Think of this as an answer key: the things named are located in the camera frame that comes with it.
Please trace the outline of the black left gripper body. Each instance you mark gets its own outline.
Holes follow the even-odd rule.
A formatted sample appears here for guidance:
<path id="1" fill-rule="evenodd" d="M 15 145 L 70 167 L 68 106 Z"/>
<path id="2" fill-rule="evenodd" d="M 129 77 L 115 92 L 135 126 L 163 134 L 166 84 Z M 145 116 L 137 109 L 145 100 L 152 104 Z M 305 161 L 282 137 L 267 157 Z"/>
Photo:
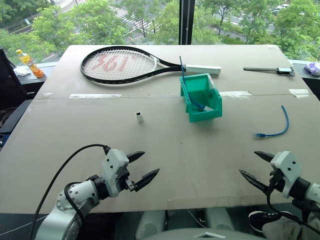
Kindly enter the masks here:
<path id="1" fill-rule="evenodd" d="M 130 172 L 126 166 L 122 166 L 117 170 L 117 189 L 119 192 L 123 190 L 136 191 L 136 184 L 130 179 Z"/>

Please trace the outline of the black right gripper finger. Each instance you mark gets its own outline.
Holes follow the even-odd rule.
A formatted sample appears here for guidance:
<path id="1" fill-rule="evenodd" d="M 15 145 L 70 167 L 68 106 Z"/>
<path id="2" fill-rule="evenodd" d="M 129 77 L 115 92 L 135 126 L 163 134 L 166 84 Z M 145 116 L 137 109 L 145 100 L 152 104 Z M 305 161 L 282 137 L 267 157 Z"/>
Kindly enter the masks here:
<path id="1" fill-rule="evenodd" d="M 273 154 L 263 151 L 254 151 L 254 153 L 268 163 L 270 163 L 275 157 Z"/>
<path id="2" fill-rule="evenodd" d="M 252 176 L 251 174 L 242 169 L 239 169 L 238 171 L 251 185 L 262 191 L 264 194 L 267 194 L 269 192 L 269 187 L 257 180 L 256 177 Z"/>

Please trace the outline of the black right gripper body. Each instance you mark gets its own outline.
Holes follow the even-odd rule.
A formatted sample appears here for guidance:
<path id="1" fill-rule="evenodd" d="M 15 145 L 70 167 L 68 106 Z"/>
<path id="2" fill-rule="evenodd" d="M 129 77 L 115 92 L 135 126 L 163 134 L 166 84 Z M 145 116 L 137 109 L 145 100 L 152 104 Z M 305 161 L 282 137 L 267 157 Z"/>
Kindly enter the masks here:
<path id="1" fill-rule="evenodd" d="M 273 190 L 277 190 L 278 192 L 282 193 L 284 187 L 284 174 L 280 169 L 277 168 L 270 173 L 269 186 L 267 192 L 271 193 Z"/>

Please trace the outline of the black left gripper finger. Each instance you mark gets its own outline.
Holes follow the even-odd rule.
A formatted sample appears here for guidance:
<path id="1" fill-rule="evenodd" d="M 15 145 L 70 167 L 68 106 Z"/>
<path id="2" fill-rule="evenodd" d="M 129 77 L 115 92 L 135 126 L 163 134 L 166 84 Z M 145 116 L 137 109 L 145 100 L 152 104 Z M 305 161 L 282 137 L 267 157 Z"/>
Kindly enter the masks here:
<path id="1" fill-rule="evenodd" d="M 158 174 L 158 172 L 160 171 L 159 168 L 152 170 L 150 172 L 148 172 L 147 174 L 145 174 L 141 180 L 139 180 L 138 182 L 135 183 L 135 188 L 134 190 L 136 192 L 140 191 L 142 188 L 146 187 L 154 178 L 155 176 Z"/>
<path id="2" fill-rule="evenodd" d="M 136 152 L 127 154 L 126 157 L 128 158 L 129 162 L 134 162 L 144 154 L 145 154 L 144 151 L 136 151 Z"/>

